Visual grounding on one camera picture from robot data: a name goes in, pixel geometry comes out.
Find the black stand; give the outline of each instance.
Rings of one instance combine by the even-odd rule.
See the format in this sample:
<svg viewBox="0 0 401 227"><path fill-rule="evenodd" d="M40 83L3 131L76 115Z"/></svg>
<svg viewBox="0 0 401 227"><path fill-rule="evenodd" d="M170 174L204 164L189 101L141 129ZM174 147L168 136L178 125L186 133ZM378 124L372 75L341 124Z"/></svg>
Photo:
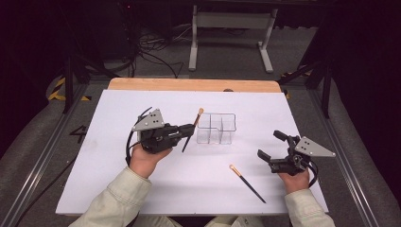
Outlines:
<svg viewBox="0 0 401 227"><path fill-rule="evenodd" d="M324 79L323 82L323 95L322 95L322 111L326 118L329 118L328 115L328 100L330 96L330 85L331 85L331 63L325 61L316 61L309 65L306 65L297 71L291 73L290 75L278 79L277 82L279 85L284 85L287 82L290 82L293 79L298 78L304 73L307 73L312 70L309 78L305 82L306 89L316 89L319 86L319 83Z"/></svg>
<svg viewBox="0 0 401 227"><path fill-rule="evenodd" d="M118 75L112 73L107 70L104 66L99 66L98 64L86 59L85 57L73 54L64 64L64 74L65 74L65 105L63 113L67 113L70 107L74 103L74 80L73 76L75 75L78 79L79 83L88 83L91 80L88 71L85 68L85 65L89 65L92 68L96 69L98 72L106 75L110 79L119 78Z"/></svg>

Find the metal stand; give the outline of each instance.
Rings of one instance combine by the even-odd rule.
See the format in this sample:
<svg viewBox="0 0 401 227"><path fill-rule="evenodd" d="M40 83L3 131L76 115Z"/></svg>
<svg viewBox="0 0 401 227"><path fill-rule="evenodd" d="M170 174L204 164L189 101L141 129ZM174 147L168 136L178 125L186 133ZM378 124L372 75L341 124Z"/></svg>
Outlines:
<svg viewBox="0 0 401 227"><path fill-rule="evenodd" d="M272 73L273 68L266 47L270 39L276 15L277 9L273 9L271 13L223 13L198 12L197 6L194 6L192 16L192 44L188 67L189 71L195 71L197 68L198 27L231 27L266 29L265 38L263 42L258 42L258 47L266 72Z"/></svg>
<svg viewBox="0 0 401 227"><path fill-rule="evenodd" d="M322 79L324 79L323 95L322 95L322 111L326 118L330 118L328 115L328 101L330 96L330 85L332 76L331 63L322 61L313 62L291 73L289 76L278 79L277 82L280 85L284 85L287 82L290 82L291 80L296 79L302 74L307 73L311 70L312 73L305 82L306 89L316 89L319 86L319 83L322 81Z"/></svg>

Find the black cable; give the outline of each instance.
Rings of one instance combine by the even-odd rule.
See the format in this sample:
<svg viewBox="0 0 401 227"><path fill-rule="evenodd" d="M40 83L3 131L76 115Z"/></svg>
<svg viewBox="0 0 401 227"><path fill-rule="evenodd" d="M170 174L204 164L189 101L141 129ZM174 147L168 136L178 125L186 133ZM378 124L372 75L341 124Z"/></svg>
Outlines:
<svg viewBox="0 0 401 227"><path fill-rule="evenodd" d="M57 177L30 203L30 205L25 209L23 214L18 218L18 221L15 223L14 227L17 227L20 222L23 220L24 216L26 213L32 208L32 206L39 200L39 198L59 179L59 177L65 172L65 170L68 169L69 166L71 166L76 160L77 160L78 155L76 155L73 160L57 175Z"/></svg>
<svg viewBox="0 0 401 227"><path fill-rule="evenodd" d="M175 79L178 78L178 76L177 76L176 72L174 71L174 69L173 69L167 62L165 62L165 61L163 61L162 59L160 59L160 58L158 58L158 57L156 57L156 56L154 56L154 55L151 55L151 54L149 54L149 53L147 53L147 52L141 51L141 53L142 53L142 54L145 54L145 55L149 55L149 56L151 56L151 57L153 57L153 58L155 58L155 59L161 61L162 63L164 63L164 64L165 64L168 68L170 68L170 70L173 72L174 78L175 78Z"/></svg>
<svg viewBox="0 0 401 227"><path fill-rule="evenodd" d="M134 126L136 126L136 124L138 124L138 122L142 119L142 116L144 116L144 114L145 114L148 110L150 110L150 109L151 109L151 107L147 108L145 111L143 111L143 112L138 116L138 119L136 120ZM141 141L137 141L137 142L135 142L132 146L130 146L132 136L133 136L133 131L130 131L130 135L128 136L127 145L126 145L126 162L127 162L127 165L128 165L128 166L130 166L130 161L131 161L130 148L132 148L133 146L135 146L135 145L141 143Z"/></svg>
<svg viewBox="0 0 401 227"><path fill-rule="evenodd" d="M319 172L318 166L316 166L316 164L313 161L310 161L310 163L312 165L305 161L302 161L302 164L308 166L310 170L313 172L313 179L312 181L310 181L309 187L311 187L318 180L318 172Z"/></svg>

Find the table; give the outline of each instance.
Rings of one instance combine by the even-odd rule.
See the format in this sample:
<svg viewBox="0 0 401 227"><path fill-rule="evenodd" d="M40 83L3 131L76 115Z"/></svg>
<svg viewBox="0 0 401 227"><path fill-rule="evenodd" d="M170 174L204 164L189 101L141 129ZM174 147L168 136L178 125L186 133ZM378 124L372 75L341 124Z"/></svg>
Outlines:
<svg viewBox="0 0 401 227"><path fill-rule="evenodd" d="M234 92L211 92L227 88ZM273 137L273 130L298 134L286 98L275 81L113 79L96 107L57 214L83 213L92 199L121 171L126 165L125 144L133 121L151 104L160 107L164 120L174 125L193 121L199 105L206 112L235 113L237 131L231 145L197 144L194 133L185 153L181 153L184 143L181 141L150 176L153 187L141 215L272 215L287 212L281 180L270 173L268 164L256 155L258 148L272 158L287 155L287 143ZM267 203L260 201L240 181L229 164L237 167ZM319 184L315 183L311 190L328 211Z"/></svg>

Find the metal frame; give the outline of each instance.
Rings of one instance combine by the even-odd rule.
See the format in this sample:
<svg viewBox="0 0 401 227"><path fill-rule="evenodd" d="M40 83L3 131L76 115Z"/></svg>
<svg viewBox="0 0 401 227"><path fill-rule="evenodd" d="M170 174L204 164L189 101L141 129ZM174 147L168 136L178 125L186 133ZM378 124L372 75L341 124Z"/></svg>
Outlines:
<svg viewBox="0 0 401 227"><path fill-rule="evenodd" d="M188 66L189 71L195 71L197 68L198 27L233 27L266 29L264 40L263 42L258 42L258 48L266 72L272 73L273 68L266 47L268 46L276 15L277 9L273 9L271 13L223 13L198 12L198 7L194 6L192 15L192 44Z"/></svg>

